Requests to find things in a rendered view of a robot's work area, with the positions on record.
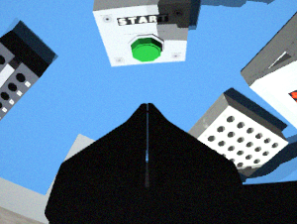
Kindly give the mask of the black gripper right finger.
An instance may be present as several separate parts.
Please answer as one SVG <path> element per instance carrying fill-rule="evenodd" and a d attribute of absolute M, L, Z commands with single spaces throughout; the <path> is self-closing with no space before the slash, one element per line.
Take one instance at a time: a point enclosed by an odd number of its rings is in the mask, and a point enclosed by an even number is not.
<path fill-rule="evenodd" d="M 243 184 L 235 163 L 168 121 L 153 103 L 148 103 L 148 180 L 149 187 Z"/>

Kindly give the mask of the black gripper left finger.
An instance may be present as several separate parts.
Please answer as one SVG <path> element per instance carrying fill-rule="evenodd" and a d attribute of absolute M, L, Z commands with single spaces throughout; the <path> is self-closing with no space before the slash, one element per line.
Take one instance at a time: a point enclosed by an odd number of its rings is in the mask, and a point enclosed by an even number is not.
<path fill-rule="evenodd" d="M 145 187 L 147 131 L 148 105 L 142 103 L 123 124 L 64 161 L 52 187 L 61 182 Z"/>

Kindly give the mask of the blue bench mat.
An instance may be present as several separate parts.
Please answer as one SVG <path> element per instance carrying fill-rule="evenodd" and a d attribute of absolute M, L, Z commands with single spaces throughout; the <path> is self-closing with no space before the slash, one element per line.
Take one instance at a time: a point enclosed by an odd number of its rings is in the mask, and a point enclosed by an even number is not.
<path fill-rule="evenodd" d="M 240 72 L 297 13 L 297 0 L 190 0 L 185 61 L 112 66 L 94 0 L 0 0 L 11 30 L 49 64 L 0 121 L 0 177 L 46 195 L 78 134 L 94 141 L 142 103 L 188 132 L 224 93 L 288 144 L 243 184 L 297 180 L 297 129 Z"/>

